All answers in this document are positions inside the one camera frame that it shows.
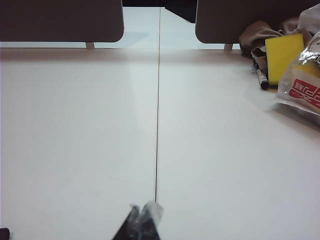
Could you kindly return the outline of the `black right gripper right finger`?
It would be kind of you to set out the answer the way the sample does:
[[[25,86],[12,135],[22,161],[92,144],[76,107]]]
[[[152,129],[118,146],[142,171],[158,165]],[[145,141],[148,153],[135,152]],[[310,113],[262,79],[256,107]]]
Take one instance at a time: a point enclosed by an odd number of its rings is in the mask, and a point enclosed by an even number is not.
[[[158,225],[164,214],[163,207],[156,201],[149,201],[138,218],[138,240],[160,240]]]

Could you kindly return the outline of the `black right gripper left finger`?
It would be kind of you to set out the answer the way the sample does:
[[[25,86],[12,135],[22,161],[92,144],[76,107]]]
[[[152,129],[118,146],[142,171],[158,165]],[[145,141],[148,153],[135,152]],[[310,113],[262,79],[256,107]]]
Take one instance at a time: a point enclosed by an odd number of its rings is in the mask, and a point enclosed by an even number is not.
[[[136,240],[138,238],[135,224],[140,214],[140,207],[137,205],[131,205],[130,207],[130,212],[112,240]]]

